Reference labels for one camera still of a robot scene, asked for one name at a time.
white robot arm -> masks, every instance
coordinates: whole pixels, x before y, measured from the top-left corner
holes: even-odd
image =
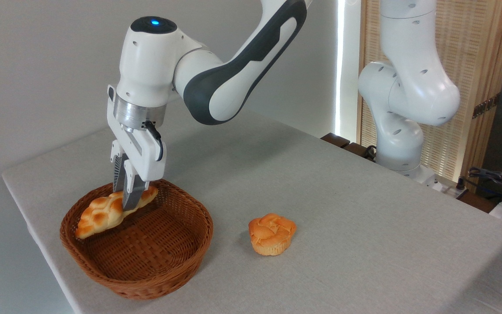
[[[111,156],[114,191],[124,191],[124,211],[135,207],[150,181],[163,177],[166,146],[156,128],[166,105],[181,96],[200,123],[232,119],[297,35],[311,1],[261,0],[259,26],[228,62],[171,20],[150,16],[131,24],[119,84],[108,86],[108,125],[117,138]]]
[[[377,131],[376,162],[424,185],[434,173],[420,165],[424,134],[417,123],[442,125],[460,105],[435,45],[436,0],[381,0],[381,47],[392,64],[371,62],[359,92]]]

brown woven basket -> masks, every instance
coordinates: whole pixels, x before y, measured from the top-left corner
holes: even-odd
[[[82,212],[93,199],[109,195],[111,183],[82,197],[61,222],[61,242],[78,266],[124,298],[158,298],[186,284],[213,234],[213,221],[199,201],[166,180],[151,185],[159,190],[157,197],[115,228],[84,240],[75,237]]]

table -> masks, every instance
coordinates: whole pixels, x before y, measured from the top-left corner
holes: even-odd
[[[78,314],[502,312],[502,220],[306,133],[243,110],[204,126],[169,106],[165,179],[201,201],[214,236],[192,280],[126,300],[86,276],[59,240],[68,209],[112,180],[99,131],[3,178]],[[297,232],[256,254],[247,224],[269,212]]]

braided bread roll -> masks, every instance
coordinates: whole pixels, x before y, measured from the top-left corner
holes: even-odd
[[[135,209],[126,212],[123,211],[123,191],[94,199],[82,212],[75,236],[85,239],[98,232],[119,226],[125,217],[150,203],[156,195],[158,195],[158,189],[150,185],[146,191],[143,191]]]
[[[275,213],[255,218],[249,223],[249,236],[255,252],[279,255],[289,247],[295,233],[295,223]]]

